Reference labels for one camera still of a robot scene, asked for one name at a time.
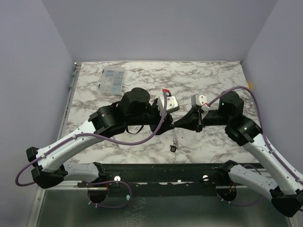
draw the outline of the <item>white wall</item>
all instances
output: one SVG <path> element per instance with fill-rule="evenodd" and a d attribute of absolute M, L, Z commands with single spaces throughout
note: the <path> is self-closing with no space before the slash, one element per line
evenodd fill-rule
<path fill-rule="evenodd" d="M 15 175 L 28 147 L 55 141 L 74 64 L 40 0 L 1 1 L 0 31 L 0 226 L 24 227 L 36 187 Z"/>
<path fill-rule="evenodd" d="M 243 63 L 275 147 L 303 172 L 303 1 L 279 0 Z M 300 213 L 303 225 L 303 213 Z"/>
<path fill-rule="evenodd" d="M 277 0 L 42 2 L 75 61 L 242 61 Z"/>

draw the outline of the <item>marble table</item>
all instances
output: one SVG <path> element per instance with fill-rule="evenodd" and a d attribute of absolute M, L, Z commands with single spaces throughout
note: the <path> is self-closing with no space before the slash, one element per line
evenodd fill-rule
<path fill-rule="evenodd" d="M 191 107 L 193 94 L 206 95 L 208 101 L 221 92 L 236 86 L 247 86 L 240 62 L 164 62 L 164 61 L 117 61 L 82 63 L 76 90 L 67 119 L 65 134 L 80 126 L 99 107 L 121 99 L 121 96 L 106 96 L 100 93 L 98 85 L 105 66 L 126 68 L 123 93 L 134 87 L 142 87 L 151 94 L 151 101 L 161 96 L 160 88 L 168 88 L 177 97 L 180 110 L 173 113 L 174 120 L 184 116 Z M 257 121 L 257 116 L 249 93 L 237 91 L 244 100 L 244 114 Z M 120 141 L 140 141 L 150 135 L 149 126 L 137 135 L 124 133 L 114 138 Z M 224 133 L 223 126 L 210 126 L 196 133 L 176 129 L 179 148 L 170 152 L 172 131 L 155 136 L 138 146 L 123 146 L 108 141 L 85 149 L 70 161 L 79 163 L 223 163 L 229 159 L 236 162 L 256 162 L 256 159 Z"/>

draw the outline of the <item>table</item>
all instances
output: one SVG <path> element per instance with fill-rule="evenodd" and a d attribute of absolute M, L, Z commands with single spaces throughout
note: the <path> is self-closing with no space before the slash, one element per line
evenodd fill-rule
<path fill-rule="evenodd" d="M 191 108 L 193 94 L 206 95 L 208 101 L 221 92 L 236 86 L 247 86 L 239 61 L 114 61 L 84 62 L 72 99 L 65 134 L 80 126 L 98 108 L 119 101 L 122 96 L 106 96 L 100 93 L 100 74 L 105 66 L 125 67 L 123 93 L 134 87 L 142 87 L 151 94 L 151 100 L 162 95 L 168 88 L 176 96 L 180 110 L 173 113 L 174 120 L 184 116 Z M 244 114 L 257 121 L 254 104 L 247 91 L 238 90 L 244 100 Z M 116 135 L 120 141 L 140 141 L 150 135 L 148 126 L 137 135 Z M 224 133 L 223 126 L 210 126 L 201 133 L 176 129 L 179 148 L 170 152 L 173 133 L 168 131 L 138 146 L 123 146 L 101 142 L 74 156 L 70 161 L 78 163 L 223 163 L 229 159 L 236 162 L 256 162 L 256 159 Z"/>

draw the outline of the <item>purple cable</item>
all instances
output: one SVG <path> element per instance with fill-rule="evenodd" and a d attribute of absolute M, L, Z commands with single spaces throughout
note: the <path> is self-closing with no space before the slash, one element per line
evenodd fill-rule
<path fill-rule="evenodd" d="M 217 101 L 219 98 L 221 98 L 223 95 L 233 91 L 233 90 L 236 90 L 236 89 L 244 89 L 244 90 L 247 90 L 250 95 L 252 96 L 254 102 L 255 102 L 255 106 L 256 106 L 256 109 L 257 109 L 257 116 L 259 118 L 259 121 L 260 121 L 260 126 L 261 126 L 261 129 L 263 131 L 262 135 L 263 135 L 263 138 L 264 138 L 264 141 L 265 141 L 265 144 L 266 146 L 268 147 L 269 151 L 271 152 L 271 154 L 278 160 L 278 162 L 289 172 L 289 174 L 291 176 L 293 176 L 295 178 L 295 180 L 297 182 L 299 182 L 301 185 L 303 185 L 303 181 L 300 180 L 300 178 L 287 166 L 287 164 L 284 163 L 284 161 L 279 157 L 279 155 L 277 155 L 275 153 L 275 151 L 272 149 L 272 147 L 270 146 L 268 140 L 267 140 L 267 136 L 266 136 L 266 132 L 265 132 L 265 128 L 263 127 L 263 121 L 262 121 L 262 118 L 261 118 L 261 115 L 260 115 L 260 107 L 258 105 L 258 102 L 257 102 L 257 99 L 255 97 L 255 95 L 252 93 L 251 90 L 249 90 L 247 87 L 244 87 L 244 86 L 235 86 L 235 87 L 232 87 L 230 89 L 228 89 L 227 91 L 224 91 L 222 94 L 220 94 L 219 96 L 217 96 L 214 100 L 212 100 L 208 106 L 211 106 L 215 101 Z"/>
<path fill-rule="evenodd" d="M 250 164 L 246 164 L 246 165 L 244 165 L 243 167 L 244 167 L 244 168 L 246 168 L 246 167 L 252 167 L 252 168 L 254 168 L 254 169 L 261 175 L 260 171 L 259 171 L 256 167 L 254 167 L 254 166 L 252 166 L 252 165 L 250 165 Z M 226 201 L 226 200 L 222 199 L 222 197 L 221 197 L 219 194 L 217 194 L 217 196 L 221 199 L 221 201 L 226 202 L 226 203 L 228 203 L 228 204 L 230 204 L 230 205 L 233 205 L 233 206 L 238 206 L 238 207 L 249 207 L 249 206 L 256 205 L 256 204 L 257 204 L 258 202 L 260 202 L 260 201 L 262 200 L 262 198 L 263 198 L 263 195 L 261 195 L 256 201 L 254 201 L 254 202 L 252 202 L 252 203 L 249 203 L 249 204 L 240 204 L 240 203 L 234 203 L 234 202 Z"/>
<path fill-rule="evenodd" d="M 111 138 L 108 138 L 108 137 L 105 137 L 105 136 L 101 136 L 101 135 L 97 135 L 97 134 L 94 134 L 94 133 L 79 133 L 79 134 L 76 134 L 76 138 L 78 137 L 81 137 L 81 136 L 93 136 L 93 137 L 97 137 L 97 138 L 100 138 L 100 139 L 103 139 L 103 140 L 108 140 L 110 142 L 113 142 L 113 143 L 117 143 L 117 144 L 121 144 L 121 145 L 127 145 L 127 146 L 135 146 L 135 145 L 139 145 L 139 144 L 143 144 L 147 141 L 149 141 L 151 138 L 153 138 L 157 132 L 160 130 L 162 124 L 163 124 L 163 121 L 164 121 L 164 118 L 165 118 L 165 115 L 166 115 L 166 107 L 167 107 L 167 95 L 166 95 L 166 92 L 163 92 L 163 96 L 164 96 L 164 107 L 163 107 L 163 111 L 161 113 L 161 119 L 159 121 L 159 124 L 158 126 L 156 127 L 155 131 L 153 131 L 153 133 L 139 141 L 139 142 L 133 142 L 133 143 L 128 143 L 128 142 L 122 142 L 122 141 L 117 141 L 117 140 L 114 140 L 114 139 L 111 139 Z M 74 138 L 73 137 L 69 137 L 67 138 L 66 140 L 58 143 L 56 146 L 54 146 L 53 148 L 49 149 L 47 152 L 44 153 L 45 156 L 49 155 L 51 152 L 53 152 L 54 150 L 56 150 L 57 148 L 61 147 L 63 144 L 73 140 Z M 24 187 L 24 186 L 29 186 L 29 185 L 32 185 L 32 184 L 35 184 L 35 182 L 30 182 L 30 183 L 19 183 L 19 177 L 20 175 L 27 169 L 29 168 L 32 164 L 38 162 L 39 160 L 41 160 L 42 157 L 38 157 L 36 159 L 34 159 L 33 161 L 31 161 L 30 163 L 28 163 L 26 166 L 24 166 L 16 175 L 16 178 L 15 178 L 15 184 L 17 186 L 20 186 L 20 187 Z"/>
<path fill-rule="evenodd" d="M 93 203 L 90 200 L 90 196 L 88 194 L 87 198 L 89 200 L 89 204 L 93 204 L 97 207 L 103 207 L 103 208 L 109 208 L 109 209 L 118 209 L 118 208 L 125 207 L 126 205 L 128 205 L 130 203 L 130 201 L 132 199 L 132 196 L 133 196 L 132 189 L 127 183 L 125 183 L 123 181 L 104 181 L 104 182 L 100 182 L 100 183 L 86 183 L 86 184 L 88 184 L 88 185 L 101 185 L 101 184 L 107 184 L 107 183 L 121 183 L 121 184 L 124 184 L 127 187 L 128 191 L 129 191 L 129 200 L 126 203 L 124 203 L 120 206 L 106 206 L 106 205 L 100 205 L 99 203 Z"/>

